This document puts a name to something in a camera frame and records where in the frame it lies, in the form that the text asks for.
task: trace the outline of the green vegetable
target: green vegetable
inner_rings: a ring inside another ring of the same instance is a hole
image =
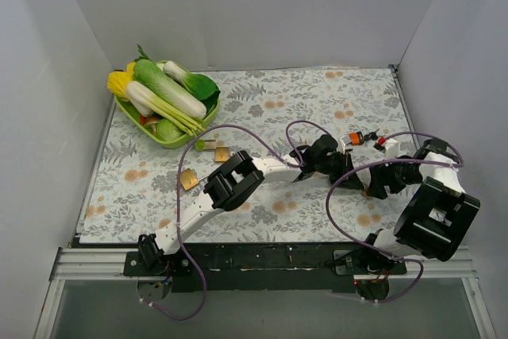
[[[206,116],[206,107],[167,77],[152,61],[146,59],[137,61],[133,78],[187,116],[199,119]]]
[[[196,143],[194,143],[194,148],[198,151],[203,151],[203,149],[205,149],[205,141],[198,139]]]
[[[157,124],[156,137],[161,141],[171,142],[180,138],[182,135],[183,131],[167,119],[163,119]]]
[[[169,75],[177,83],[180,83],[189,93],[195,96],[210,111],[217,103],[221,91],[217,84],[205,75],[190,73],[173,61],[164,65],[164,73]]]
[[[191,136],[195,136],[197,131],[204,130],[194,119],[157,97],[153,91],[142,83],[137,81],[128,83],[125,87],[125,97],[130,102],[134,100],[138,105],[148,107],[150,110],[173,122],[176,127]]]

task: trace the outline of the small brown block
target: small brown block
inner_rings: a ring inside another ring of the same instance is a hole
[[[188,191],[192,187],[196,187],[199,183],[199,180],[196,177],[196,174],[190,168],[188,168],[182,172],[182,175],[180,176],[180,183],[182,184],[183,189]]]
[[[229,147],[217,147],[215,149],[215,161],[227,162],[229,159]]]

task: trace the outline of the green onion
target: green onion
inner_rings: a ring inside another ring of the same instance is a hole
[[[183,132],[188,135],[195,136],[197,131],[203,131],[204,128],[200,126],[194,119],[185,115],[163,99],[145,87],[142,83],[131,81],[125,88],[125,95],[130,102],[148,107],[150,110],[158,113],[160,116],[173,122]]]

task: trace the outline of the fake vegetable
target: fake vegetable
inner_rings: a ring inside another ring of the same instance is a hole
[[[125,87],[125,95],[130,102],[135,100],[140,105],[148,107],[160,116],[173,122],[176,127],[191,136],[195,136],[197,131],[204,130],[198,122],[157,97],[154,92],[145,87],[142,83],[138,83],[137,81],[128,83]]]
[[[152,115],[144,120],[143,127],[146,129],[150,128],[153,135],[156,135],[157,124],[162,121],[162,118],[158,115]]]
[[[205,75],[190,73],[173,61],[166,62],[163,70],[164,73],[201,101],[206,106],[207,111],[210,111],[217,104],[221,91],[217,84]]]
[[[206,116],[205,106],[178,83],[167,77],[152,61],[137,61],[133,78],[187,116],[199,119]]]
[[[171,142],[183,135],[183,131],[167,119],[161,120],[157,124],[156,137],[161,141]]]
[[[152,110],[149,107],[140,104],[136,99],[129,99],[125,94],[125,88],[132,80],[132,73],[128,71],[114,71],[108,76],[108,89],[124,101],[130,101],[143,117],[149,117],[152,115]]]

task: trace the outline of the metal frame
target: metal frame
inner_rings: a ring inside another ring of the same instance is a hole
[[[469,306],[473,316],[475,317],[476,327],[478,327],[479,335],[483,338],[496,338],[494,326],[483,301],[482,293],[479,289],[477,278],[463,278],[462,283],[468,296]]]
[[[48,293],[40,312],[37,329],[33,336],[35,339],[50,338],[53,326],[55,325],[56,313],[58,313],[58,307],[64,292],[64,286],[64,280],[53,280],[50,282]]]
[[[397,67],[390,65],[395,86],[397,87],[402,107],[406,115],[408,125],[414,129],[407,110],[406,102],[403,97],[402,88],[397,77]],[[90,175],[90,184],[83,200],[82,208],[79,214],[76,237],[83,231],[83,223],[87,212],[88,202],[90,201],[94,182],[97,177],[102,153],[106,145],[106,139],[110,131],[111,121],[115,110],[114,100],[111,100],[110,109],[104,125],[101,140],[99,141],[94,166]],[[420,143],[414,137],[416,147]],[[58,252],[55,265],[52,271],[51,282],[48,293],[41,311],[36,339],[50,338],[52,328],[56,320],[56,315],[60,305],[60,300],[64,291],[66,280],[161,280],[163,277],[125,277],[122,275],[125,255],[133,248],[66,248]],[[392,279],[412,279],[418,273],[419,267],[415,264],[407,264],[407,274],[392,275]],[[367,279],[368,275],[355,275],[355,279]],[[468,296],[478,331],[481,338],[496,338],[495,331],[485,307],[485,302],[476,278],[476,270],[469,256],[468,247],[460,246],[456,254],[448,262],[442,263],[437,260],[427,260],[425,262],[425,272],[422,278],[427,279],[450,279],[460,278],[464,284],[464,290]]]

